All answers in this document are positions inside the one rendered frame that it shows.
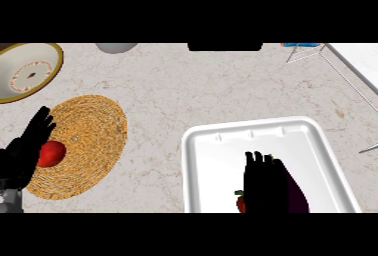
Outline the grey round vessel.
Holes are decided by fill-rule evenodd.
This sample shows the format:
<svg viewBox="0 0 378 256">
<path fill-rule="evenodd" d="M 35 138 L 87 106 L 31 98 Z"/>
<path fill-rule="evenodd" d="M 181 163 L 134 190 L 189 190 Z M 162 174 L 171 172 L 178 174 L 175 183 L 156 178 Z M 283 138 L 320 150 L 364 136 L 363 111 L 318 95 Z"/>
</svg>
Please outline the grey round vessel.
<svg viewBox="0 0 378 256">
<path fill-rule="evenodd" d="M 97 43 L 98 50 L 107 54 L 124 53 L 131 50 L 137 44 L 135 43 Z"/>
</svg>

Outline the dark purple eggplant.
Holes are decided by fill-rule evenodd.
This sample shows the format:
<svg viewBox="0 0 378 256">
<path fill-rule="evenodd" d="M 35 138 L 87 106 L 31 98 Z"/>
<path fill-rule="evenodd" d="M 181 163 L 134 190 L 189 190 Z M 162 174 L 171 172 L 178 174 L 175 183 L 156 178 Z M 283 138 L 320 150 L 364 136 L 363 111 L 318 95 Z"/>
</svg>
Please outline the dark purple eggplant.
<svg viewBox="0 0 378 256">
<path fill-rule="evenodd" d="M 304 193 L 289 174 L 289 171 L 285 171 L 285 174 L 286 174 L 286 185 L 287 185 L 289 212 L 308 213 L 310 208 L 308 208 L 308 203 L 307 203 Z"/>
</svg>

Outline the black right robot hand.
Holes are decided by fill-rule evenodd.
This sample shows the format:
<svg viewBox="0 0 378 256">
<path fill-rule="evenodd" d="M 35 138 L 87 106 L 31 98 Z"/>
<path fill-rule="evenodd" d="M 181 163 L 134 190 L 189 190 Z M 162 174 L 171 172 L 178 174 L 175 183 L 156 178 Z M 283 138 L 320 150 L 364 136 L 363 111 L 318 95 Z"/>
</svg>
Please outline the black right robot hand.
<svg viewBox="0 0 378 256">
<path fill-rule="evenodd" d="M 258 151 L 245 153 L 243 201 L 248 214 L 289 211 L 286 171 L 279 159 Z"/>
</svg>

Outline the round woven straw placemat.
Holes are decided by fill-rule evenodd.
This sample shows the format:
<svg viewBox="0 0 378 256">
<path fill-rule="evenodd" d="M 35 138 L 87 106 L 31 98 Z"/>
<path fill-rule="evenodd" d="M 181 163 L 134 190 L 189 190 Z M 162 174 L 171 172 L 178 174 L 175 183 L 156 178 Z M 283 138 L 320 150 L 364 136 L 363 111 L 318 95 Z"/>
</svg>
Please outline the round woven straw placemat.
<svg viewBox="0 0 378 256">
<path fill-rule="evenodd" d="M 118 103 L 100 95 L 70 98 L 50 110 L 56 128 L 50 140 L 66 153 L 53 167 L 36 167 L 28 192 L 63 200 L 91 189 L 119 160 L 127 141 L 127 118 Z"/>
</svg>

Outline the blue object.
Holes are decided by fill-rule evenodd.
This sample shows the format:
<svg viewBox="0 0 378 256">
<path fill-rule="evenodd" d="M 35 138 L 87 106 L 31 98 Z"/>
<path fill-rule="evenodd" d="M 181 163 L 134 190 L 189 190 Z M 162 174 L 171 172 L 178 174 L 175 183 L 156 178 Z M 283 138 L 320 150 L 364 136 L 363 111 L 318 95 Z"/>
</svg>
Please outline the blue object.
<svg viewBox="0 0 378 256">
<path fill-rule="evenodd" d="M 280 46 L 286 48 L 316 48 L 317 46 L 320 46 L 320 43 L 280 43 Z"/>
</svg>

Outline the red bell pepper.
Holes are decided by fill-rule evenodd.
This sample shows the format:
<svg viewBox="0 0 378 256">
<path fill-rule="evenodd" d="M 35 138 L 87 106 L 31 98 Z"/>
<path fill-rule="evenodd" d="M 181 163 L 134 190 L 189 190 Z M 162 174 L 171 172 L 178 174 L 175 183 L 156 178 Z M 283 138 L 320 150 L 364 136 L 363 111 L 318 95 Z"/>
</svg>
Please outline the red bell pepper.
<svg viewBox="0 0 378 256">
<path fill-rule="evenodd" d="M 237 207 L 239 213 L 245 213 L 246 208 L 245 208 L 245 202 L 243 202 L 243 191 L 236 190 L 234 195 L 237 196 L 236 207 Z"/>
</svg>

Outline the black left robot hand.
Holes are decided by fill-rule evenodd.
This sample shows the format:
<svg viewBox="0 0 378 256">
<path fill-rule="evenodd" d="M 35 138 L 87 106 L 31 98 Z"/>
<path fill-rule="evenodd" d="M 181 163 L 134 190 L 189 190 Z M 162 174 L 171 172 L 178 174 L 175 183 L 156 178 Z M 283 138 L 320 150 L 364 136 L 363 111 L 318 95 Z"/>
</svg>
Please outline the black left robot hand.
<svg viewBox="0 0 378 256">
<path fill-rule="evenodd" d="M 54 127 L 50 109 L 42 106 L 22 135 L 11 140 L 5 148 L 0 148 L 0 190 L 22 190 L 26 187 L 35 171 L 41 146 Z"/>
</svg>

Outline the white plastic tray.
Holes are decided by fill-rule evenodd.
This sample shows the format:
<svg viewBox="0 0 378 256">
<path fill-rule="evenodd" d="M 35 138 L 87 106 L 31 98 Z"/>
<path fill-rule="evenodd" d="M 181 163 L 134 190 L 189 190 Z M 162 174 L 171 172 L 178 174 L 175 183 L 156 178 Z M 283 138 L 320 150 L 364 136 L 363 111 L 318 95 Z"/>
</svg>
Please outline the white plastic tray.
<svg viewBox="0 0 378 256">
<path fill-rule="evenodd" d="M 313 213 L 357 213 L 360 207 L 316 121 L 279 117 L 192 127 L 181 137 L 183 201 L 187 213 L 234 213 L 245 153 L 280 159 Z"/>
</svg>

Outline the white gold-rimmed bowl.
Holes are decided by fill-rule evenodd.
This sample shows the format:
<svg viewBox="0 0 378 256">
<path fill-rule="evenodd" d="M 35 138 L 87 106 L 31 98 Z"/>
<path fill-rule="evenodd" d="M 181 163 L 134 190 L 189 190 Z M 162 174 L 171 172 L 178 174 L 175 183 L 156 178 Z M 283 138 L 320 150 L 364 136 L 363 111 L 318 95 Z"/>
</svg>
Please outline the white gold-rimmed bowl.
<svg viewBox="0 0 378 256">
<path fill-rule="evenodd" d="M 62 65 L 63 50 L 56 43 L 0 43 L 0 104 L 36 93 Z"/>
</svg>

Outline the red apple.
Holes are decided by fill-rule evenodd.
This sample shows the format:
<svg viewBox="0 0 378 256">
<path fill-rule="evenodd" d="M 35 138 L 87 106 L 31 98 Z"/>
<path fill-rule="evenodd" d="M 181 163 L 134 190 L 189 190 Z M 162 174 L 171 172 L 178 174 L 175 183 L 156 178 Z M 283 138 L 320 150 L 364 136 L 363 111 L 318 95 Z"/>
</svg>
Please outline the red apple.
<svg viewBox="0 0 378 256">
<path fill-rule="evenodd" d="M 41 146 L 36 166 L 41 168 L 56 166 L 66 154 L 65 145 L 59 141 L 47 141 Z"/>
</svg>

